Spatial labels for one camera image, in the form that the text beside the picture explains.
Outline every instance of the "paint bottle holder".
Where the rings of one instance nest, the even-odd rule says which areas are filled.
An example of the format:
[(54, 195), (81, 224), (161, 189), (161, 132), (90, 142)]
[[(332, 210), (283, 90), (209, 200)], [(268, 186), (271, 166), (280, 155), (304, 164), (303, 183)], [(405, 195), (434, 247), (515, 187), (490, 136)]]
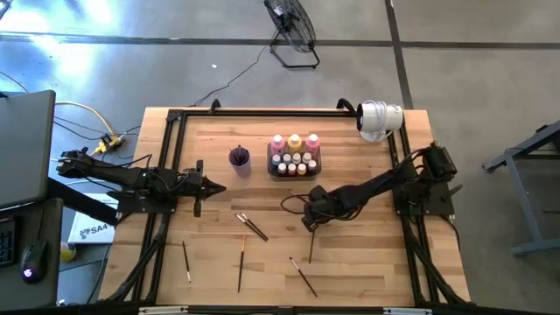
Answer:
[[(315, 156), (314, 160), (317, 162), (317, 166), (315, 167), (315, 171), (307, 172), (305, 175), (299, 175), (297, 172), (294, 175), (288, 174), (288, 170), (286, 170), (285, 174), (278, 173), (277, 168), (272, 164), (272, 148), (269, 145), (266, 148), (266, 159), (267, 159), (267, 170), (269, 171), (272, 180), (282, 180), (282, 181), (289, 181), (289, 180), (314, 180), (319, 173), (321, 173), (321, 148), (319, 147), (317, 150), (317, 156)], [(289, 152), (288, 144), (283, 147), (284, 152)], [(299, 154), (302, 156), (305, 153), (305, 143), (301, 144), (301, 149), (298, 151)]]

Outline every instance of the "gray floor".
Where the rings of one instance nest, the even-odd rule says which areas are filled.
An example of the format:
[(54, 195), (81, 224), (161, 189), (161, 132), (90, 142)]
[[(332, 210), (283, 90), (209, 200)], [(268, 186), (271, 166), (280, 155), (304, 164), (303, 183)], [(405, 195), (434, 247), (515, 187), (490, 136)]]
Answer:
[[(382, 0), (301, 0), (318, 39), (391, 40)], [(402, 40), (435, 42), (555, 42), (558, 1), (394, 0)], [(146, 38), (268, 39), (273, 31), (260, 0), (14, 0), (0, 32)], [(257, 45), (63, 44), (56, 38), (0, 41), (0, 70), (30, 90), (52, 88), (57, 99), (98, 109), (116, 130), (140, 124), (144, 108), (190, 105), (252, 63)], [(332, 107), (340, 97), (403, 104), (391, 47), (320, 46), (315, 71), (289, 71), (265, 52), (260, 62), (220, 91), (223, 106)], [(287, 59), (306, 59), (289, 47)], [(456, 224), (472, 300), (523, 310), (560, 310), (560, 252), (513, 258), (510, 247), (529, 239), (507, 171), (485, 174), (480, 164), (560, 117), (560, 50), (403, 50), (415, 109), (428, 109), (434, 136), (459, 169), (465, 188), (454, 197)], [(0, 89), (17, 90), (0, 79)], [(57, 116), (102, 129), (81, 108)], [(126, 144), (129, 155), (136, 139)], [(96, 146), (55, 127), (52, 156)], [(120, 161), (108, 157), (109, 161)], [(54, 169), (50, 174), (57, 178)], [(82, 192), (103, 189), (76, 185)], [(65, 212), (63, 235), (73, 214)], [(99, 260), (105, 247), (80, 248), (76, 263)], [(100, 264), (65, 271), (59, 298), (84, 303)]]

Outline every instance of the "keyboard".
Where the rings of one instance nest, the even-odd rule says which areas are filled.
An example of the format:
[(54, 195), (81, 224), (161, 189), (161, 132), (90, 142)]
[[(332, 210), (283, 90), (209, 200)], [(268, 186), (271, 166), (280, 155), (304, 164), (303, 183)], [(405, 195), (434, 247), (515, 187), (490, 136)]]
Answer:
[(16, 263), (16, 222), (12, 215), (0, 217), (0, 267)]

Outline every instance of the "robotic arm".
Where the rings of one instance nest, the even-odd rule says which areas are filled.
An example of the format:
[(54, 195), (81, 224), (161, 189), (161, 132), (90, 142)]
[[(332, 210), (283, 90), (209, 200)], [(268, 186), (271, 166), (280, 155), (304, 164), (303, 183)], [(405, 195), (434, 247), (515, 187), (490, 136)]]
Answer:
[[(423, 164), (414, 165), (422, 157)], [(360, 185), (344, 185), (331, 192), (318, 185), (309, 193), (302, 222), (310, 231), (330, 220), (350, 221), (360, 214), (368, 201), (386, 191), (400, 188), (400, 197), (410, 205), (420, 205), (431, 197), (431, 188), (446, 183), (457, 173), (447, 150), (432, 143), (410, 153), (394, 169)]]
[(145, 212), (162, 213), (165, 209), (174, 208), (177, 197), (194, 197), (194, 216), (200, 217), (200, 200), (221, 193), (226, 187), (212, 182), (202, 176), (202, 161), (197, 162), (196, 169), (182, 172), (159, 167), (115, 165), (90, 157), (82, 150), (63, 152), (60, 164), (56, 168), (60, 176), (69, 179), (93, 177), (118, 184), (121, 191), (110, 191), (108, 195), (119, 200), (119, 211), (123, 213)]

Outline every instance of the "paint bottle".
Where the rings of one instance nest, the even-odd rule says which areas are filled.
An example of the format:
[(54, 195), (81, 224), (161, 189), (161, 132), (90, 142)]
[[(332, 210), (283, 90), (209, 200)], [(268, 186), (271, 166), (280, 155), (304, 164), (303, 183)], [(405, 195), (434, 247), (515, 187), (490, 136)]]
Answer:
[(305, 139), (305, 150), (315, 158), (317, 156), (317, 152), (319, 151), (319, 137), (315, 134), (310, 134)]
[(296, 175), (296, 169), (297, 169), (297, 167), (296, 167), (295, 164), (292, 163), (292, 164), (288, 165), (288, 174)]
[(272, 141), (270, 142), (270, 153), (271, 154), (278, 154), (281, 155), (284, 153), (284, 145), (286, 141), (284, 140), (283, 136), (275, 135), (272, 137)]
[(301, 161), (304, 162), (305, 165), (308, 165), (309, 161), (311, 160), (312, 160), (312, 154), (309, 152), (306, 152), (304, 156), (301, 158)]
[(300, 164), (297, 166), (297, 175), (305, 175), (305, 172), (307, 171), (307, 166), (305, 166), (305, 164)]
[(278, 165), (278, 174), (284, 175), (286, 173), (286, 164), (280, 163)]
[(280, 163), (282, 163), (282, 159), (280, 158), (279, 155), (275, 154), (272, 156), (272, 166), (273, 167), (278, 167), (280, 165)]
[(282, 162), (286, 165), (290, 164), (291, 163), (291, 155), (288, 154), (288, 153), (284, 154)]
[(291, 135), (288, 138), (288, 148), (290, 150), (290, 154), (301, 151), (301, 143), (301, 137), (299, 137), (297, 134)]
[(314, 173), (316, 168), (317, 162), (315, 162), (315, 160), (309, 161), (309, 164), (307, 165), (307, 170), (309, 170), (309, 173)]
[(300, 164), (301, 163), (301, 154), (294, 153), (294, 155), (291, 157), (291, 162), (295, 165)]

